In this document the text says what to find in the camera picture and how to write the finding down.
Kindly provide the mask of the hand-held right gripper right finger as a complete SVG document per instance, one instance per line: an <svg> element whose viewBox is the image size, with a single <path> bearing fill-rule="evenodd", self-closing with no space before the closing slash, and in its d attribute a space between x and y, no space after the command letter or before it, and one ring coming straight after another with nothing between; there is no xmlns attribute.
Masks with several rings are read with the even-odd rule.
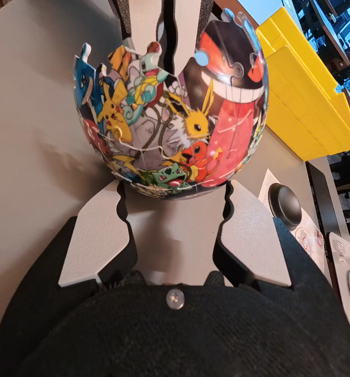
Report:
<svg viewBox="0 0 350 377"><path fill-rule="evenodd" d="M233 286L264 282L291 286L273 216L236 180L226 184L223 221L213 249L213 262Z"/></svg>

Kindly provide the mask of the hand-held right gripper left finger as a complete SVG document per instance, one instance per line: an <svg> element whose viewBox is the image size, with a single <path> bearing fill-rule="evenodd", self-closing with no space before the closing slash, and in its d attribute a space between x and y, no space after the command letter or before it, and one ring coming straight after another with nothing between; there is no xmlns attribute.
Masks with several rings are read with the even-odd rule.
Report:
<svg viewBox="0 0 350 377"><path fill-rule="evenodd" d="M137 263L138 252L125 204L125 187L114 180L79 211L58 284L93 281L108 287Z"/></svg>

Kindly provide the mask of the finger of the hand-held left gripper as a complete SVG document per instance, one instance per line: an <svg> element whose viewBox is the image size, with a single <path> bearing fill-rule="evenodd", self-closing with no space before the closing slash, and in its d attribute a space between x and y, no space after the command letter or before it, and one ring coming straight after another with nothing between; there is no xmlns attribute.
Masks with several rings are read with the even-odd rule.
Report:
<svg viewBox="0 0 350 377"><path fill-rule="evenodd" d="M183 71L189 59L194 57L201 3L201 0L175 1L176 48L173 63L176 77Z"/></svg>
<svg viewBox="0 0 350 377"><path fill-rule="evenodd" d="M172 1L130 0L129 11L132 49L143 55L157 41L162 48L159 66L172 73Z"/></svg>

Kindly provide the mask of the colourful cartoon puzzle ball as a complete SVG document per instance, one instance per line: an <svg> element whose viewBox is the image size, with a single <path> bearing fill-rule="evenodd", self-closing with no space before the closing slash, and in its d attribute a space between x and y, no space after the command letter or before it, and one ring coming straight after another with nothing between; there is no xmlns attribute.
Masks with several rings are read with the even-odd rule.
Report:
<svg viewBox="0 0 350 377"><path fill-rule="evenodd" d="M74 57L74 99L85 138L114 176L158 199L190 199L231 180L258 147L268 112L268 67L244 13L225 8L174 76L121 45L104 64Z"/></svg>

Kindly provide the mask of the black dome ball stand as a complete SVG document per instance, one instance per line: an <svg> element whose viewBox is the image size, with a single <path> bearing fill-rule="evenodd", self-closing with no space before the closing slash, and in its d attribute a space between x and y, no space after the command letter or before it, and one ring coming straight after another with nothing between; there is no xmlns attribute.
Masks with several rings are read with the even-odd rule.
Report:
<svg viewBox="0 0 350 377"><path fill-rule="evenodd" d="M274 217L281 219L289 231L302 221L302 209L294 192L285 185L273 183L268 189L268 203Z"/></svg>

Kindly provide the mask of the white instruction leaflet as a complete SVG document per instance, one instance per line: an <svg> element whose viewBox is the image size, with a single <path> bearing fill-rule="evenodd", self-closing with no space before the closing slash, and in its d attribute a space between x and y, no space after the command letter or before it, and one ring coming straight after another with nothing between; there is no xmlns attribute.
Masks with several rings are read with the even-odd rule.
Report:
<svg viewBox="0 0 350 377"><path fill-rule="evenodd" d="M268 203L268 189L273 183L280 183L272 172L267 169L258 199L271 212ZM313 222L309 214L302 209L302 221L300 225L290 232L304 251L315 262L322 273L324 273L324 237L318 226Z"/></svg>

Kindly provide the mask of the black panel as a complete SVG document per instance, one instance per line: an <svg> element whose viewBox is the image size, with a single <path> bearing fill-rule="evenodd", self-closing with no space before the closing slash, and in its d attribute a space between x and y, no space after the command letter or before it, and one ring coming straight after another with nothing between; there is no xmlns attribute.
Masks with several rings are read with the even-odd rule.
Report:
<svg viewBox="0 0 350 377"><path fill-rule="evenodd" d="M305 165L321 231L325 236L330 232L336 233L350 242L342 205L327 158L313 159Z"/></svg>

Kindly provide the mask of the yellow storage bin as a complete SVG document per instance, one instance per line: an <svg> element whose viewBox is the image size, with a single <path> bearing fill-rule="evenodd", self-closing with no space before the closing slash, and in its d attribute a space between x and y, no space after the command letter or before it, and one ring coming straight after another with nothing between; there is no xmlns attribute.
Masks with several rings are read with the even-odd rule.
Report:
<svg viewBox="0 0 350 377"><path fill-rule="evenodd" d="M328 97L296 52L267 57L267 125L303 161L350 150L350 108L344 94Z"/></svg>
<svg viewBox="0 0 350 377"><path fill-rule="evenodd" d="M289 78L291 84L315 87L329 100L340 96L337 81L285 7L263 22L256 32L272 75L276 69Z"/></svg>

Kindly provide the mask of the cluttered storage shelf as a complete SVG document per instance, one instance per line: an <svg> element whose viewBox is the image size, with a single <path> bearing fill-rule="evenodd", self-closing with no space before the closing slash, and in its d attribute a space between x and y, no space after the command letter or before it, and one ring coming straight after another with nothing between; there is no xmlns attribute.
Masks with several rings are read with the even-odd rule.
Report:
<svg viewBox="0 0 350 377"><path fill-rule="evenodd" d="M333 78L350 92L350 1L292 1L302 32Z"/></svg>

